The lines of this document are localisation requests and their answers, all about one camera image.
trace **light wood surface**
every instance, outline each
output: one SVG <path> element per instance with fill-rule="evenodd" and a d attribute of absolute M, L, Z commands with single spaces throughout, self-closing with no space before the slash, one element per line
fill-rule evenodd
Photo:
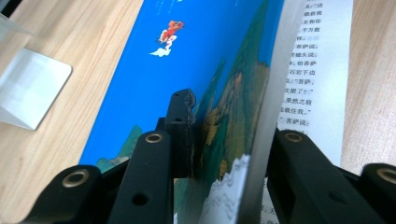
<path fill-rule="evenodd" d="M 396 165 L 396 2 L 355 0 L 342 167 Z"/>
<path fill-rule="evenodd" d="M 35 36 L 0 42 L 0 74 L 20 47 L 74 70 L 36 131 L 0 123 L 0 222 L 22 220 L 51 179 L 78 163 L 141 3 L 23 0 L 12 16 Z M 395 32 L 394 1 L 355 0 L 342 167 L 356 174 L 367 162 L 396 165 Z"/>
<path fill-rule="evenodd" d="M 12 15 L 35 36 L 1 42 L 0 71 L 26 47 L 73 73 L 36 131 L 0 124 L 0 222 L 21 221 L 51 179 L 78 163 L 141 4 L 23 0 Z"/>

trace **cartoon character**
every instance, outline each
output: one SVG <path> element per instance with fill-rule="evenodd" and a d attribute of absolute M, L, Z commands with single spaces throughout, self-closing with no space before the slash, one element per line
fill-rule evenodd
<path fill-rule="evenodd" d="M 172 46 L 172 42 L 176 39 L 176 31 L 182 29 L 184 23 L 182 21 L 169 21 L 168 26 L 168 29 L 163 30 L 160 38 L 158 39 L 158 42 L 160 44 L 166 43 L 166 47 L 168 47 L 168 45 Z"/>

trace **white plastic piece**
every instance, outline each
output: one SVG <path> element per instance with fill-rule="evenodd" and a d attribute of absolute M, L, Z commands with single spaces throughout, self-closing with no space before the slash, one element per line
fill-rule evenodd
<path fill-rule="evenodd" d="M 71 72 L 68 64 L 21 49 L 0 76 L 0 121 L 35 130 Z"/>
<path fill-rule="evenodd" d="M 16 22 L 9 20 L 3 14 L 0 14 L 0 41 L 2 41 L 11 31 L 26 35 L 33 35 L 32 32 L 18 25 Z"/>

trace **book page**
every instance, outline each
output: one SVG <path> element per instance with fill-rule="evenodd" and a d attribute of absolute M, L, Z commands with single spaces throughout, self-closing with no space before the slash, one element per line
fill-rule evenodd
<path fill-rule="evenodd" d="M 290 58 L 279 130 L 307 134 L 340 165 L 347 94 L 352 0 L 307 0 Z M 262 224 L 278 223 L 264 187 Z"/>
<path fill-rule="evenodd" d="M 181 160 L 190 167 L 176 176 L 175 220 L 258 222 L 262 158 L 267 162 L 303 12 L 304 0 L 146 0 L 79 163 L 106 172 L 133 157 L 141 133 L 165 126 L 158 121 L 174 92 L 189 90 L 195 107 L 187 119 L 172 119 L 193 129 L 184 132 Z"/>

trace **screw hole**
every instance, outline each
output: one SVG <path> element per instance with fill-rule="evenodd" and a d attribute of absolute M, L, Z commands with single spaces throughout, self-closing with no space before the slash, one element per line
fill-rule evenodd
<path fill-rule="evenodd" d="M 396 184 L 396 171 L 387 168 L 381 168 L 378 169 L 376 173 L 389 183 Z"/>
<path fill-rule="evenodd" d="M 302 142 L 303 138 L 297 133 L 285 133 L 285 138 L 291 142 Z"/>
<path fill-rule="evenodd" d="M 87 181 L 90 173 L 86 169 L 76 170 L 75 172 L 67 175 L 62 184 L 65 188 L 77 187 Z"/>
<path fill-rule="evenodd" d="M 152 133 L 146 136 L 146 141 L 149 143 L 158 143 L 163 140 L 163 136 L 158 133 Z"/>
<path fill-rule="evenodd" d="M 144 193 L 137 193 L 132 198 L 132 203 L 137 206 L 143 206 L 149 202 L 149 196 Z"/>

